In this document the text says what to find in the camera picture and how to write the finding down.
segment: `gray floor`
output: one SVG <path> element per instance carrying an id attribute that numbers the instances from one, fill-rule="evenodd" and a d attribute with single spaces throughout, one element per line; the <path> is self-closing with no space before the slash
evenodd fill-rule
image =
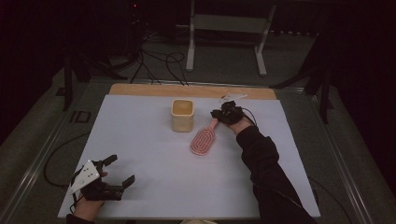
<path id="1" fill-rule="evenodd" d="M 181 52 L 187 55 L 185 36 L 174 41 L 148 41 L 143 49 L 165 54 Z M 197 43 L 194 70 L 186 73 L 190 84 L 211 83 L 267 87 L 294 76 L 309 51 L 314 39 L 298 35 L 268 37 L 264 48 L 264 61 L 268 76 L 259 77 L 253 48 L 246 43 L 200 41 Z M 145 64 L 159 80 L 172 81 L 165 63 L 145 55 Z M 169 64 L 179 78 L 182 72 L 177 63 Z M 137 64 L 120 71 L 122 76 L 132 77 Z M 67 143 L 51 158 L 48 164 L 49 179 L 67 184 L 76 169 L 88 135 L 102 100 L 117 80 L 94 77 L 88 84 L 75 83 L 75 102 L 63 112 L 64 99 L 55 96 L 63 85 L 63 71 L 54 77 L 53 86 L 35 104 L 31 112 L 11 134 L 0 150 L 0 208 L 7 211 L 2 218 L 10 223 L 64 223 L 57 218 L 65 192 L 49 185 L 43 178 L 42 165 L 49 153 L 62 143 Z M 150 80 L 142 69 L 136 82 Z M 332 109 L 328 111 L 329 125 L 318 117 L 316 98 L 301 92 L 306 80 L 290 88 L 276 91 L 287 115 L 305 170 L 313 179 L 312 186 L 318 195 L 322 217 L 318 223 L 396 223 L 396 202 L 382 176 L 375 167 L 350 116 L 337 95 L 331 89 Z M 73 111 L 91 112 L 88 123 L 70 123 Z M 41 166 L 33 172 L 31 164 Z M 99 223 L 124 223 L 122 220 L 99 220 Z M 179 220 L 141 220 L 139 223 L 178 223 Z M 220 223 L 250 223 L 252 221 L 219 221 Z"/>

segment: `hand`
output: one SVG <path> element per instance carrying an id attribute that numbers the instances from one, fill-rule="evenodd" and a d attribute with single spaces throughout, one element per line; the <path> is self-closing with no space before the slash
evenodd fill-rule
<path id="1" fill-rule="evenodd" d="M 235 133 L 235 135 L 238 135 L 244 129 L 246 129 L 247 127 L 250 127 L 252 125 L 253 124 L 247 118 L 243 117 L 237 123 L 232 124 L 232 125 L 226 125 L 226 126 L 228 128 L 230 128 L 231 130 L 233 130 L 233 133 Z"/>
<path id="2" fill-rule="evenodd" d="M 88 201 L 84 196 L 79 194 L 79 201 L 76 204 L 76 210 L 73 214 L 75 217 L 85 219 L 87 221 L 94 221 L 96 215 L 99 213 L 100 208 L 103 206 L 104 201 Z"/>

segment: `cup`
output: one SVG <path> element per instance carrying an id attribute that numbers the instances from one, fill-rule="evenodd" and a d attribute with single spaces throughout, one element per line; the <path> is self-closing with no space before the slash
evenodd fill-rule
<path id="1" fill-rule="evenodd" d="M 194 102 L 192 100 L 174 100 L 171 112 L 173 131 L 179 133 L 192 131 L 194 123 Z"/>

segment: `dark background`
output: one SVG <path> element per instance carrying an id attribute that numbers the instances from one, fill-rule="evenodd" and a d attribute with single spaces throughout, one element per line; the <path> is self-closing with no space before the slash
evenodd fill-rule
<path id="1" fill-rule="evenodd" d="M 104 25 L 120 28 L 113 32 L 121 35 L 136 36 L 127 31 L 128 22 L 136 18 L 127 17 L 125 11 L 118 12 L 120 8 L 114 7 L 107 15 L 112 19 L 105 20 L 110 24 L 103 24 L 103 21 L 92 18 L 95 12 L 92 2 L 0 1 L 1 143 L 64 66 L 65 37 L 85 46 L 86 53 L 99 55 L 105 61 L 107 55 L 123 52 L 120 53 L 115 43 L 117 40 L 97 35 L 103 31 Z M 139 8 L 129 9 L 138 10 L 133 15 L 140 15 L 149 29 L 172 36 L 176 32 L 176 24 L 189 24 L 189 1 L 130 1 L 133 2 Z M 251 7 L 246 1 L 244 4 L 232 1 L 221 8 L 213 5 L 217 1 L 197 2 L 200 3 L 196 10 L 205 13 L 260 16 L 268 10 L 267 3 L 263 1 L 251 1 L 262 4 L 262 7 Z M 387 1 L 282 1 L 271 27 L 276 35 L 281 32 L 318 34 L 301 72 L 315 66 L 330 71 L 332 84 L 338 88 L 349 114 L 394 193 L 395 15 L 393 4 Z"/>

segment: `black sleeve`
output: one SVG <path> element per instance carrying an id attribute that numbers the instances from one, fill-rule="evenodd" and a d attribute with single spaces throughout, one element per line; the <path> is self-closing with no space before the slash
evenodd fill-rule
<path id="1" fill-rule="evenodd" d="M 303 209 L 297 192 L 277 163 L 279 154 L 272 139 L 250 126 L 236 136 L 236 141 L 243 149 L 242 161 L 251 172 L 262 221 L 316 223 Z"/>
<path id="2" fill-rule="evenodd" d="M 66 224 L 94 224 L 92 221 L 87 221 L 85 219 L 75 217 L 71 214 L 66 216 Z"/>

